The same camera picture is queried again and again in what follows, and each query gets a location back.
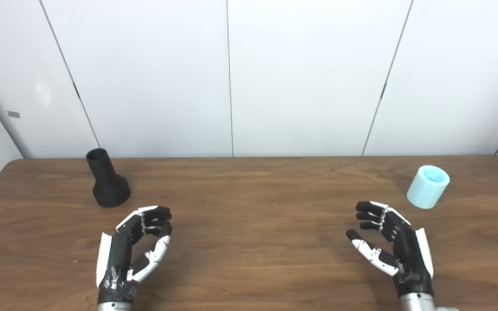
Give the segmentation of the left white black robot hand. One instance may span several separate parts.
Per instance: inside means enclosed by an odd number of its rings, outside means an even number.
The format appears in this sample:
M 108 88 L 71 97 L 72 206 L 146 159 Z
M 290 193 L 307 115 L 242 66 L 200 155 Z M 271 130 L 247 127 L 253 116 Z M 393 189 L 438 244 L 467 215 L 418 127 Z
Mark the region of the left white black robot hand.
M 170 244 L 170 208 L 141 207 L 116 226 L 113 235 L 103 233 L 96 266 L 97 306 L 99 311 L 130 311 L 137 289 L 160 264 Z M 136 260 L 133 246 L 144 236 L 156 241 Z

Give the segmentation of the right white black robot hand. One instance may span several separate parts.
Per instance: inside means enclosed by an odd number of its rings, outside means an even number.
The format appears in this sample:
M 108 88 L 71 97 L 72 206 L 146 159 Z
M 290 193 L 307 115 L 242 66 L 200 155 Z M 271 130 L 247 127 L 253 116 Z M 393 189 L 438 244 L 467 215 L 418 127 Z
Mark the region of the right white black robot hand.
M 375 201 L 360 201 L 355 207 L 362 230 L 379 232 L 393 252 L 377 248 L 356 230 L 346 236 L 370 264 L 393 278 L 399 297 L 417 294 L 434 296 L 434 267 L 424 228 L 414 229 L 396 209 Z

